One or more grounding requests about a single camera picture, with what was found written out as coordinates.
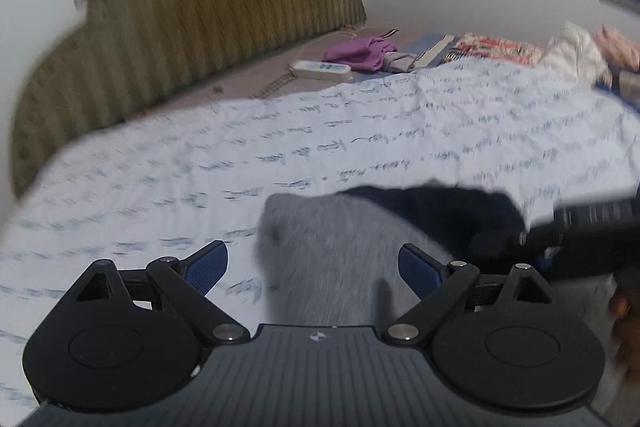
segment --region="headboard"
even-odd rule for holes
[[[15,194],[64,144],[283,44],[364,22],[361,0],[89,0],[18,102]]]

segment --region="bedspread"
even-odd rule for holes
[[[481,58],[94,132],[43,169],[0,243],[0,424],[36,406],[24,344],[95,259],[140,268],[223,239],[229,268],[208,298],[255,331],[269,320],[253,252],[269,194],[437,178],[506,190],[531,222],[561,199],[635,190],[639,136],[612,96]]]

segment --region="pink cloth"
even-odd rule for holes
[[[367,37],[353,41],[342,42],[328,48],[322,60],[338,62],[350,66],[354,71],[379,71],[382,69],[385,53],[396,52],[395,44],[380,37]]]
[[[591,37],[609,64],[640,71],[640,44],[630,41],[618,30],[604,26],[601,32],[594,33]]]

